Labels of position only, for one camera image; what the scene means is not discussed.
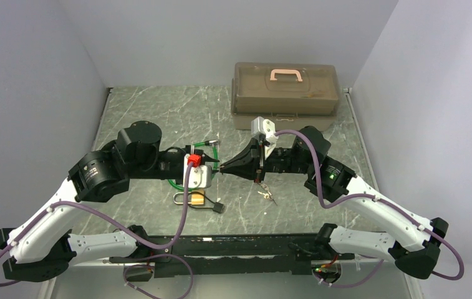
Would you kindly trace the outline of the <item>black cable padlock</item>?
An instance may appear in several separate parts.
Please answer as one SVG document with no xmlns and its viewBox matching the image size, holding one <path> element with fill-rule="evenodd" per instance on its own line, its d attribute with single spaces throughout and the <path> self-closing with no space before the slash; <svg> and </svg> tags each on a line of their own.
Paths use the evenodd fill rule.
<svg viewBox="0 0 472 299">
<path fill-rule="evenodd" d="M 211 207 L 209 206 L 199 206 L 199 205 L 192 205 L 192 204 L 188 204 L 188 207 L 194 209 L 194 210 L 198 210 L 198 211 L 213 211 L 215 213 L 218 213 L 218 214 L 222 214 L 223 211 L 224 211 L 224 205 L 220 202 L 214 202 L 210 199 L 208 199 L 208 202 L 211 203 Z"/>
</svg>

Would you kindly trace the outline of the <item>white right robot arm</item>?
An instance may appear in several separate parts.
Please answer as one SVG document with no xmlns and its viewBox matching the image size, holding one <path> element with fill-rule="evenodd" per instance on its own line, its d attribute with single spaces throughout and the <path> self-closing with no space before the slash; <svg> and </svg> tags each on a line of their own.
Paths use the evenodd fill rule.
<svg viewBox="0 0 472 299">
<path fill-rule="evenodd" d="M 381 232 L 365 232 L 323 224 L 309 253 L 329 259 L 357 254 L 393 262 L 405 274 L 427 279 L 434 274 L 448 223 L 418 216 L 380 194 L 351 168 L 328 156 L 330 142 L 313 126 L 298 131 L 290 148 L 273 148 L 269 133 L 258 133 L 229 161 L 223 174 L 260 183 L 267 173 L 305 174 L 304 186 L 321 206 L 346 206 L 374 221 Z"/>
</svg>

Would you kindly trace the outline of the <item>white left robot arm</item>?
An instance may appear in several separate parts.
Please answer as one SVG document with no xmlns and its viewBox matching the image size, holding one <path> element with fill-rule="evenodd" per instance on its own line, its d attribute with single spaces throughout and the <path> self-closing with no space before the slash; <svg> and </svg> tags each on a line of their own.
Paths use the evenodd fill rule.
<svg viewBox="0 0 472 299">
<path fill-rule="evenodd" d="M 174 180 L 185 191 L 208 188 L 217 171 L 218 155 L 207 155 L 204 144 L 160 149 L 162 132 L 149 121 L 121 129 L 117 137 L 87 153 L 68 172 L 60 188 L 25 223 L 0 229 L 0 261 L 6 285 L 43 282 L 70 266 L 106 257 L 145 260 L 171 247 L 150 242 L 143 227 L 117 224 L 108 234 L 76 235 L 75 222 L 84 212 L 127 192 L 132 179 Z"/>
</svg>

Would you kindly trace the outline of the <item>silver key bunch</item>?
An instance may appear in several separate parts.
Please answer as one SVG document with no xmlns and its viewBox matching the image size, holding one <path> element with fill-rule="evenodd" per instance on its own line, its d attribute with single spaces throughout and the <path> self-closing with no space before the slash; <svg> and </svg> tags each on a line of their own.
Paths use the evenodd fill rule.
<svg viewBox="0 0 472 299">
<path fill-rule="evenodd" d="M 264 183 L 258 183 L 258 186 L 261 188 L 258 193 L 262 195 L 262 197 L 270 202 L 272 202 L 274 205 L 277 205 L 277 202 L 274 199 L 274 196 L 271 193 L 271 190 L 268 185 Z"/>
</svg>

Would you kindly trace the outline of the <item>brass padlock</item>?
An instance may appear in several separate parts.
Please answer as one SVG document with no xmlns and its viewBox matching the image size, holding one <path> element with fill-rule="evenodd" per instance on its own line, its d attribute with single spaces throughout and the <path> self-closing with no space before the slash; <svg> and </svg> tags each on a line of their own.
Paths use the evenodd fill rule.
<svg viewBox="0 0 472 299">
<path fill-rule="evenodd" d="M 173 203 L 176 205 L 183 205 L 184 201 L 184 192 L 177 192 L 173 195 Z M 205 192 L 203 190 L 200 191 L 189 191 L 188 192 L 188 205 L 191 206 L 204 206 L 205 204 Z"/>
</svg>

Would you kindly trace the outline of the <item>brown plastic toolbox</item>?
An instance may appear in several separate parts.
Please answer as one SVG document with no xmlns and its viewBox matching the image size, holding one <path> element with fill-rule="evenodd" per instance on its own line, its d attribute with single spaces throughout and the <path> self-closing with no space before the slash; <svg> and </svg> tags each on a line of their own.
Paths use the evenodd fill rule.
<svg viewBox="0 0 472 299">
<path fill-rule="evenodd" d="M 277 130 L 314 126 L 325 131 L 337 118 L 342 96 L 333 65 L 238 62 L 231 86 L 236 129 L 248 130 L 258 116 Z"/>
</svg>

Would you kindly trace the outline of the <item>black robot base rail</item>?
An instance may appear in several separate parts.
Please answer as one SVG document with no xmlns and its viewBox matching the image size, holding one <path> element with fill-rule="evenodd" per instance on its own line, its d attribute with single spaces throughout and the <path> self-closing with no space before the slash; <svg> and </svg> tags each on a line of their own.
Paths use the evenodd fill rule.
<svg viewBox="0 0 472 299">
<path fill-rule="evenodd" d="M 168 249 L 145 249 L 110 263 L 153 265 L 156 278 L 177 275 L 291 273 L 310 275 L 320 263 L 352 260 L 317 240 L 316 234 L 189 235 Z"/>
</svg>

